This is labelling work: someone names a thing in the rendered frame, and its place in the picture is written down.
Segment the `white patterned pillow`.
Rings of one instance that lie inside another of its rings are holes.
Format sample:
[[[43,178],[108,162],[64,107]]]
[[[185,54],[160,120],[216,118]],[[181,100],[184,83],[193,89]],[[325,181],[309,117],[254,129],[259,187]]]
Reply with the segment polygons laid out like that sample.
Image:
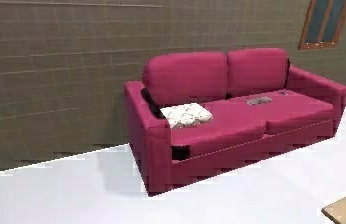
[[[198,103],[182,104],[161,109],[171,129],[179,129],[206,123],[213,115]]]

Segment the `crimson two-seat sofa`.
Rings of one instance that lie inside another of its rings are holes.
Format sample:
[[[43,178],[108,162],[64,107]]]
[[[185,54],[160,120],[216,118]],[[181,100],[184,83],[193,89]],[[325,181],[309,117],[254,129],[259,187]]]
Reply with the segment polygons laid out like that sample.
[[[238,169],[337,133],[346,86],[280,48],[169,53],[124,85],[129,145],[148,195]],[[268,96],[272,102],[248,105]],[[198,103],[211,121],[171,129],[162,108]]]

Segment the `grey flat remote control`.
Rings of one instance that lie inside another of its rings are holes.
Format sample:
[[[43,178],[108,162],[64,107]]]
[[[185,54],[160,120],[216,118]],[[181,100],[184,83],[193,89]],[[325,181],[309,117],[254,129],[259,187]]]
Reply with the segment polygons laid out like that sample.
[[[268,96],[262,96],[262,97],[258,97],[258,98],[252,98],[252,99],[245,100],[245,102],[248,105],[259,105],[259,104],[265,104],[265,103],[272,102],[272,98],[270,98]]]

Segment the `brown framed window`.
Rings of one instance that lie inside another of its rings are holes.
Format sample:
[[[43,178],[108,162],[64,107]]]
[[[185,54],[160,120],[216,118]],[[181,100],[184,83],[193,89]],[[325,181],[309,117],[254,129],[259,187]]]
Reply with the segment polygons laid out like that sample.
[[[310,0],[298,49],[336,47],[346,21],[346,0]]]

